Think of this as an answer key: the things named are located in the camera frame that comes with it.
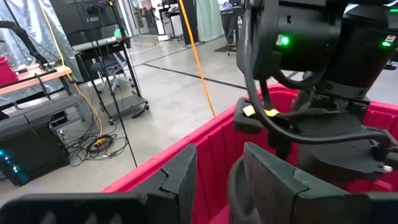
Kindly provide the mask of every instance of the orange cable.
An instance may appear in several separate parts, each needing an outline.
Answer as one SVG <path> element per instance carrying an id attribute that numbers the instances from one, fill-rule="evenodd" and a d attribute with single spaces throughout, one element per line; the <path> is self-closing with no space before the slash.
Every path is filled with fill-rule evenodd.
<path id="1" fill-rule="evenodd" d="M 42 3 L 41 1 L 39 1 L 39 5 L 40 5 L 40 8 L 41 8 L 41 10 L 42 10 L 44 19 L 45 19 L 47 25 L 48 25 L 49 28 L 50 28 L 51 36 L 52 36 L 52 38 L 53 38 L 53 40 L 54 40 L 54 42 L 55 42 L 55 46 L 56 46 L 56 48 L 57 48 L 58 54 L 61 56 L 62 66 L 63 66 L 63 68 L 65 68 L 66 66 L 65 66 L 65 62 L 64 62 L 64 60 L 63 60 L 63 55 L 62 55 L 61 50 L 60 50 L 60 48 L 59 48 L 59 46 L 58 46 L 58 42 L 57 42 L 57 40 L 56 40 L 56 38 L 55 38 L 55 35 L 54 35 L 54 32 L 53 32 L 53 30 L 52 30 L 52 28 L 51 28 L 49 19 L 47 18 L 47 15 L 45 14 L 44 7 L 43 7 L 43 3 Z M 67 71 L 66 69 L 65 69 L 65 74 L 67 75 L 67 77 L 69 78 L 70 81 L 73 80 L 73 78 L 70 76 L 70 74 L 68 73 L 68 71 Z M 86 101 L 86 103 L 88 104 L 88 106 L 93 110 L 94 114 L 95 114 L 96 117 L 98 118 L 98 123 L 99 123 L 99 136 L 102 136 L 102 129 L 103 129 L 103 127 L 102 127 L 101 118 L 98 117 L 98 116 L 99 116 L 98 112 L 95 110 L 95 107 L 91 104 L 91 102 L 88 100 L 88 98 L 80 91 L 79 86 L 78 86 L 76 83 L 74 83 L 73 85 L 75 86 L 75 88 L 77 89 L 77 91 L 79 92 L 79 94 L 85 99 L 85 101 Z"/>
<path id="2" fill-rule="evenodd" d="M 213 104 L 211 103 L 210 96 L 209 96 L 209 91 L 208 91 L 207 86 L 206 86 L 205 77 L 203 76 L 203 72 L 201 70 L 197 48 L 196 48 L 195 43 L 193 41 L 192 30 L 191 30 L 191 27 L 189 26 L 187 13 L 185 12 L 184 3 L 182 2 L 182 0 L 178 0 L 178 1 L 180 2 L 182 15 L 184 17 L 185 24 L 187 25 L 189 39 L 191 40 L 193 54 L 195 55 L 195 60 L 196 60 L 196 63 L 197 63 L 197 67 L 198 67 L 198 71 L 199 71 L 199 75 L 200 75 L 200 80 L 201 80 L 201 83 L 203 85 L 203 89 L 205 90 L 206 99 L 207 99 L 207 102 L 209 103 L 209 106 L 210 106 L 210 109 L 211 109 L 211 113 L 213 114 L 213 117 L 215 117 L 216 113 L 214 112 Z"/>

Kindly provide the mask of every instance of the green led light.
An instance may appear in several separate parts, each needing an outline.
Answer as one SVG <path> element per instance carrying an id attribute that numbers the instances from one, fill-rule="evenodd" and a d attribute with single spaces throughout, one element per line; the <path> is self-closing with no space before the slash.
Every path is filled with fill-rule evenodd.
<path id="1" fill-rule="evenodd" d="M 388 43 L 387 41 L 384 41 L 383 43 L 381 43 L 381 45 L 382 45 L 383 47 L 390 47 L 392 44 L 391 44 L 391 43 Z"/>
<path id="2" fill-rule="evenodd" d="M 281 44 L 282 46 L 288 45 L 289 42 L 290 42 L 290 39 L 289 39 L 288 37 L 282 37 L 282 40 L 280 40 L 280 44 Z"/>

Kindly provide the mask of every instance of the yellow tape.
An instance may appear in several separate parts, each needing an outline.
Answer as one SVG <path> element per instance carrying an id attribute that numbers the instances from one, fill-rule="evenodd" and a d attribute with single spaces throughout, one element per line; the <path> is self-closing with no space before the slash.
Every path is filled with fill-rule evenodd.
<path id="1" fill-rule="evenodd" d="M 270 116 L 270 117 L 273 117 L 273 116 L 279 114 L 279 111 L 277 109 L 264 110 L 264 112 L 267 116 Z M 247 107 L 243 108 L 243 113 L 246 116 L 250 117 L 250 116 L 254 115 L 256 112 L 254 111 L 253 106 L 247 106 Z"/>

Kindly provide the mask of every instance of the red box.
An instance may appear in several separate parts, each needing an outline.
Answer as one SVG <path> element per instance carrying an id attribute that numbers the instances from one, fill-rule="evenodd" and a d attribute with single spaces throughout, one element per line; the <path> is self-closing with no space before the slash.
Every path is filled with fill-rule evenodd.
<path id="1" fill-rule="evenodd" d="M 0 87 L 18 82 L 18 76 L 8 63 L 7 57 L 0 57 Z"/>
<path id="2" fill-rule="evenodd" d="M 275 107 L 281 112 L 288 112 L 297 92 L 282 85 L 271 85 L 269 91 Z M 130 191 L 161 168 L 188 143 L 195 143 L 197 144 L 198 175 L 192 223 L 229 223 L 226 193 L 228 172 L 232 163 L 242 155 L 243 144 L 254 142 L 268 151 L 274 152 L 267 146 L 266 130 L 257 135 L 235 131 L 234 109 L 235 106 L 232 106 L 224 111 L 173 146 L 109 185 L 102 192 Z M 364 119 L 365 124 L 388 129 L 396 138 L 398 138 L 397 121 L 398 106 L 379 102 L 370 104 Z M 294 148 L 288 161 L 294 163 L 296 155 L 297 150 Z M 373 185 L 370 185 L 367 180 L 358 180 L 349 185 L 348 190 L 350 192 L 398 191 L 398 172 L 391 172 L 383 176 Z"/>

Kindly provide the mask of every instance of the concrete floor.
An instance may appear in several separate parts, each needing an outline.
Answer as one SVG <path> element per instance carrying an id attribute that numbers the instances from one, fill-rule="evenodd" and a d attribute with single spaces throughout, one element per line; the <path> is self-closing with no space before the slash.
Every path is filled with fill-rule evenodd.
<path id="1" fill-rule="evenodd" d="M 210 97 L 217 114 L 235 104 L 246 94 L 244 77 L 236 67 L 236 57 L 214 52 L 226 44 L 224 38 L 197 47 Z M 143 96 L 149 101 L 150 110 L 136 119 L 125 119 L 124 124 L 137 162 L 142 164 L 152 156 L 171 146 L 212 118 L 203 92 L 201 80 L 191 49 L 182 42 L 164 42 L 160 45 L 133 44 L 130 51 Z M 398 104 L 397 71 L 383 71 L 369 92 L 372 100 Z M 123 92 L 128 86 L 122 85 Z M 111 101 L 104 93 L 106 101 Z M 102 114 L 104 133 L 115 127 L 108 125 Z M 75 123 L 65 131 L 83 129 L 85 124 Z M 116 132 L 124 136 L 121 125 Z M 118 149 L 124 141 L 114 143 Z M 0 183 L 0 205 L 11 198 L 31 193 L 98 192 L 134 169 L 129 149 L 118 157 L 101 161 L 85 161 L 78 167 L 63 167 L 45 176 L 15 187 L 9 181 Z"/>

